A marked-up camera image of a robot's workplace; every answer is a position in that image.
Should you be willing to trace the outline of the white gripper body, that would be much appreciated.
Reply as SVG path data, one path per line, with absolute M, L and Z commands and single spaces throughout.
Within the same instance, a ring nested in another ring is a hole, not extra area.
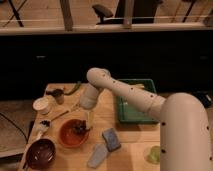
M 98 102 L 98 98 L 100 94 L 102 93 L 102 88 L 97 88 L 88 83 L 85 87 L 85 90 L 80 96 L 80 106 L 86 110 L 93 109 Z

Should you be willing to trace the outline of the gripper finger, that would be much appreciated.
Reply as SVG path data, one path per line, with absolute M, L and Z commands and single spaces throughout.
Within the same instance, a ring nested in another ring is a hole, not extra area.
M 87 111 L 87 129 L 90 129 L 92 127 L 92 121 L 93 121 L 93 114 L 91 110 Z

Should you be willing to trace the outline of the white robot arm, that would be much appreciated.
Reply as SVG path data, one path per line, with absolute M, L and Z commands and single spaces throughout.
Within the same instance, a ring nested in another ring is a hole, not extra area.
M 80 106 L 93 109 L 104 89 L 160 123 L 160 171 L 213 171 L 213 153 L 206 109 L 193 95 L 164 98 L 111 77 L 103 68 L 90 68 Z

